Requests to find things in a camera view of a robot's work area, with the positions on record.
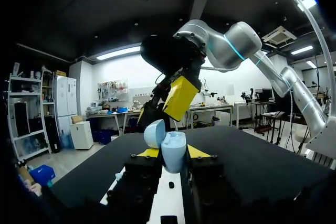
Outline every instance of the yellow pad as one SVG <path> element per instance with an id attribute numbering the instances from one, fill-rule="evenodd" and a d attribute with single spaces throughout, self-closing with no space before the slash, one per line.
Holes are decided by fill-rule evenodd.
<path id="1" fill-rule="evenodd" d="M 211 157 L 209 154 L 206 154 L 205 152 L 201 152 L 200 150 L 196 149 L 195 147 L 192 147 L 191 145 L 188 145 L 188 151 L 189 151 L 191 158 Z"/>
<path id="2" fill-rule="evenodd" d="M 151 148 L 151 149 L 147 149 L 143 153 L 138 154 L 137 156 L 139 156 L 139 157 L 146 157 L 146 156 L 157 157 L 158 154 L 159 154 L 159 149 Z"/>
<path id="3" fill-rule="evenodd" d="M 198 93 L 198 89 L 184 76 L 178 77 L 170 86 L 171 89 L 164 104 L 163 112 L 179 122 Z"/>

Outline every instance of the fluorescent light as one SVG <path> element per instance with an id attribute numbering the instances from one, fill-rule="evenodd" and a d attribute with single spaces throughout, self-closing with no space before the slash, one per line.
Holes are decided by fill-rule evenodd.
<path id="1" fill-rule="evenodd" d="M 140 51 L 140 46 L 130 47 L 130 48 L 121 49 L 121 50 L 118 50 L 118 51 L 110 52 L 110 53 L 105 54 L 105 55 L 98 56 L 97 59 L 98 60 L 105 60 L 107 58 L 111 58 L 111 57 L 115 57 L 115 56 L 119 56 L 119 55 L 124 55 L 124 54 L 129 54 L 130 52 L 139 52 L 139 51 Z"/>
<path id="2" fill-rule="evenodd" d="M 303 5 L 305 6 L 305 8 L 309 9 L 310 7 L 314 6 L 316 4 L 315 0 L 303 0 Z M 299 8 L 301 11 L 303 11 L 303 8 L 300 4 L 298 4 Z"/>
<path id="3" fill-rule="evenodd" d="M 308 46 L 308 47 L 304 47 L 304 48 L 301 48 L 299 50 L 293 51 L 293 52 L 291 52 L 291 54 L 292 55 L 297 55 L 297 54 L 299 54 L 301 52 L 305 52 L 305 51 L 308 51 L 308 50 L 311 50 L 311 49 L 313 49 L 313 47 L 312 46 Z"/>
<path id="4" fill-rule="evenodd" d="M 312 68 L 316 68 L 315 64 L 311 61 L 306 61 L 306 63 L 311 66 Z"/>

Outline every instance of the black ceiling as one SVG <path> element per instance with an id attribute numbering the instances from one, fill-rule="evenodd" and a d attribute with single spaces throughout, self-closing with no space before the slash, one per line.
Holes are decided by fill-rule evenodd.
<path id="1" fill-rule="evenodd" d="M 282 25 L 298 40 L 278 53 L 292 57 L 289 52 L 293 49 L 314 46 L 292 60 L 321 51 L 307 18 L 292 0 L 19 0 L 12 6 L 19 11 L 15 17 L 20 20 L 15 42 L 66 60 L 141 42 L 156 31 L 173 34 L 190 17 L 201 18 L 221 32 L 233 22 L 245 21 L 260 37 Z M 333 51 L 333 35 L 319 8 L 311 11 L 324 27 Z"/>

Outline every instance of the floor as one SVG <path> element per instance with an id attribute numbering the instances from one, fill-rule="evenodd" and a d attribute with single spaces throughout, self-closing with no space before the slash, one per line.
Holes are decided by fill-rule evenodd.
<path id="1" fill-rule="evenodd" d="M 254 132 L 253 126 L 251 124 L 245 124 L 245 125 L 239 125 L 240 127 L 249 127 L 246 130 L 243 130 L 251 135 L 257 136 L 263 140 L 267 139 L 267 132 L 265 132 L 265 135 L 258 134 Z M 287 145 L 287 150 L 293 152 L 293 147 L 295 152 L 298 151 L 299 143 L 295 140 L 295 131 L 299 129 L 300 127 L 304 127 L 301 125 L 293 124 L 292 132 L 293 132 L 293 141 L 290 139 Z M 285 124 L 285 128 L 282 133 L 282 138 L 280 141 L 280 147 L 284 148 L 290 133 L 290 125 L 289 123 Z M 270 142 L 272 131 L 269 131 L 268 141 Z M 275 143 L 277 140 L 278 131 L 275 130 L 274 132 L 274 138 L 273 142 Z M 81 164 L 83 161 L 88 159 L 90 156 L 92 156 L 94 153 L 102 149 L 105 145 L 101 145 L 99 143 L 94 143 L 93 147 L 89 150 L 62 150 L 59 153 L 56 154 L 44 154 L 41 156 L 38 156 L 28 162 L 28 165 L 31 165 L 33 168 L 36 168 L 40 165 L 48 165 L 54 169 L 54 172 L 56 174 L 56 178 L 53 179 L 53 183 L 56 183 L 58 180 L 60 180 L 62 177 L 64 177 L 68 172 L 70 172 L 72 169 L 74 169 L 76 166 Z M 301 151 L 302 154 L 305 153 L 307 150 L 303 146 L 303 149 Z"/>
<path id="2" fill-rule="evenodd" d="M 44 154 L 27 162 L 33 168 L 40 165 L 48 165 L 54 169 L 56 177 L 52 183 L 56 183 L 76 166 L 84 162 L 105 145 L 94 143 L 89 150 L 62 150 L 59 153 Z"/>

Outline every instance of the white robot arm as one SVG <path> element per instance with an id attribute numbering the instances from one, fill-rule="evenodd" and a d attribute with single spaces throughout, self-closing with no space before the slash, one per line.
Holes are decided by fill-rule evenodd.
<path id="1" fill-rule="evenodd" d="M 275 70 L 273 63 L 260 50 L 260 38 L 248 24 L 238 22 L 228 32 L 221 34 L 201 20 L 190 20 L 174 36 L 184 36 L 196 44 L 221 72 L 235 70 L 242 61 L 249 58 L 269 79 L 280 97 L 292 90 L 292 98 L 306 119 L 312 137 L 307 148 L 336 159 L 335 117 L 324 114 L 317 100 L 292 68 L 285 67 L 280 73 Z"/>

